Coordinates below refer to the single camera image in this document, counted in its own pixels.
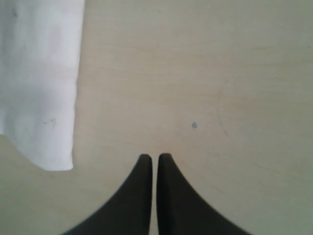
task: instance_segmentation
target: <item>white cloth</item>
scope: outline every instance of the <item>white cloth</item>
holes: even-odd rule
[[[73,168],[84,4],[0,0],[0,134],[46,170]]]

